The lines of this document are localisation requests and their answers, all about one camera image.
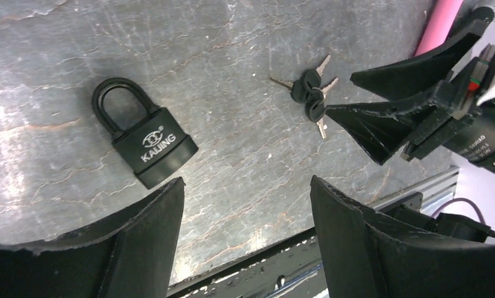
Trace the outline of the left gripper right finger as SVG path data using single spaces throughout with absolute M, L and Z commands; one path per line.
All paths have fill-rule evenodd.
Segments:
M 310 198 L 330 297 L 495 297 L 495 245 L 409 225 L 317 176 Z

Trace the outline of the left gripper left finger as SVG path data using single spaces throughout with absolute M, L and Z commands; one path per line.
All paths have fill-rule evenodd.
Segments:
M 184 187 L 172 179 L 51 241 L 0 245 L 0 297 L 166 297 Z

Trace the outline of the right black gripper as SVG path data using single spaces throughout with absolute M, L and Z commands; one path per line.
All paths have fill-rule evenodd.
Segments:
M 452 68 L 495 20 L 495 8 L 480 6 L 437 48 L 386 66 L 354 72 L 350 81 L 389 101 L 426 89 L 431 98 L 398 102 L 328 105 L 325 114 L 378 165 L 402 146 L 405 160 L 422 159 L 443 146 L 468 161 L 495 161 L 495 45 L 486 46 L 456 76 Z

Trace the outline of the black key bunch large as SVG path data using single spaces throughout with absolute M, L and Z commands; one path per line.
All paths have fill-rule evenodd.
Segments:
M 295 81 L 283 81 L 269 77 L 270 81 L 286 88 L 293 101 L 304 105 L 306 117 L 309 121 L 316 124 L 323 140 L 327 139 L 324 124 L 326 111 L 325 98 L 328 92 L 338 83 L 338 78 L 335 77 L 325 86 L 321 86 L 322 74 L 330 59 L 331 54 L 328 54 L 319 66 L 305 70 L 301 77 Z

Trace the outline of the black padlock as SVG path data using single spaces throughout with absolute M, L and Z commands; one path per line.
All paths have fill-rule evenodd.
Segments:
M 104 108 L 107 94 L 114 89 L 132 93 L 146 116 L 129 129 L 121 129 Z M 153 189 L 186 164 L 198 146 L 173 117 L 156 105 L 134 81 L 109 78 L 101 82 L 91 98 L 93 112 L 112 137 L 112 146 L 147 189 Z

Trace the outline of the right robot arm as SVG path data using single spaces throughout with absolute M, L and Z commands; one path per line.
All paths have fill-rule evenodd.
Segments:
M 495 174 L 495 98 L 482 100 L 495 80 L 495 45 L 453 71 L 494 20 L 495 7 L 479 6 L 437 48 L 353 73 L 355 86 L 383 101 L 329 105 L 326 115 L 379 165 L 397 152 L 421 160 L 445 147 Z

